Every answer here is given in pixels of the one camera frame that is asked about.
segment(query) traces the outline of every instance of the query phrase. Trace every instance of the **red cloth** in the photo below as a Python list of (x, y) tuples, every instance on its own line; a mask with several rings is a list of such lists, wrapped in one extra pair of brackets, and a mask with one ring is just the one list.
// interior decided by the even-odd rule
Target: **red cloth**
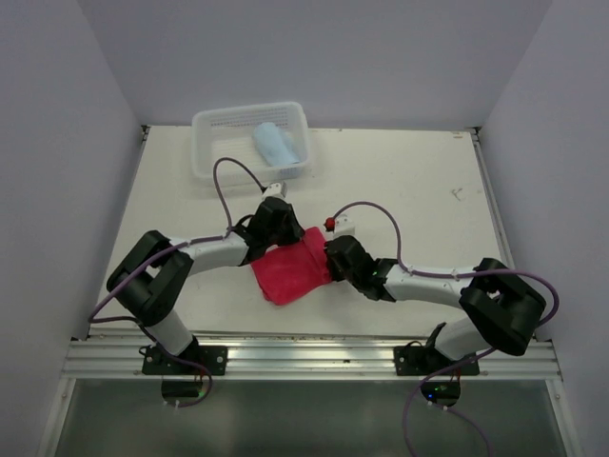
[(317, 227), (308, 228), (294, 245), (268, 252), (251, 267), (266, 300), (287, 305), (314, 288), (332, 282), (325, 264), (324, 235)]

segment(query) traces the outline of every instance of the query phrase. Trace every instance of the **glass panel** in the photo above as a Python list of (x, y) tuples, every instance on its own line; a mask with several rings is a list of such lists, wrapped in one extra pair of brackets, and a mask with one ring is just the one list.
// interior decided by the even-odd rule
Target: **glass panel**
[[(159, 381), (79, 381), (57, 456), (407, 456), (402, 410), (414, 382), (217, 380), (199, 406), (163, 406)], [(421, 456), (485, 456), (462, 419), (428, 407), (409, 415)], [(464, 382), (455, 406), (497, 457), (564, 456), (543, 381)]]

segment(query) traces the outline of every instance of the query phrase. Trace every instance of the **light blue cloth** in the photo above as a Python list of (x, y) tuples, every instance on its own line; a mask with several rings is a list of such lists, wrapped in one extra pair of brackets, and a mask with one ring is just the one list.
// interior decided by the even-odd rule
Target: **light blue cloth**
[(272, 122), (262, 123), (254, 129), (253, 136), (256, 150), (270, 166), (284, 167), (300, 163), (292, 140)]

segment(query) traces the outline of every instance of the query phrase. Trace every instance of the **black mounting bracket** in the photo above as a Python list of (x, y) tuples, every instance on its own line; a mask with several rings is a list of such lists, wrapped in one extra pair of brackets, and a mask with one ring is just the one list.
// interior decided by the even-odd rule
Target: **black mounting bracket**
[[(425, 376), (439, 369), (449, 367), (456, 361), (449, 361), (438, 352), (430, 353), (425, 346), (396, 346), (393, 348), (393, 363), (398, 376)], [(480, 374), (478, 361), (461, 368), (461, 376), (477, 376)]]
[[(228, 360), (226, 346), (198, 346), (197, 352), (201, 365), (207, 368), (212, 375), (223, 376), (225, 374)], [(167, 358), (156, 346), (142, 347), (140, 354), (144, 356), (142, 374), (153, 376), (200, 374), (197, 368), (179, 364)]]

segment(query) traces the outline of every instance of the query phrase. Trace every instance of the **white plastic basket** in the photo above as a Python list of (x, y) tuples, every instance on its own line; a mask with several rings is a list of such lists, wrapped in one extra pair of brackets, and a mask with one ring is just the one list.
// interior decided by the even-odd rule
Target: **white plastic basket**
[[(254, 146), (253, 131), (263, 122), (283, 129), (301, 159), (299, 164), (271, 167)], [(228, 109), (201, 111), (192, 118), (192, 171), (205, 184), (213, 183), (212, 168), (220, 157), (244, 163), (263, 182), (300, 176), (309, 161), (309, 136), (305, 112), (295, 102), (269, 103)], [(218, 178), (223, 186), (243, 184), (250, 177), (234, 164), (222, 164)]]

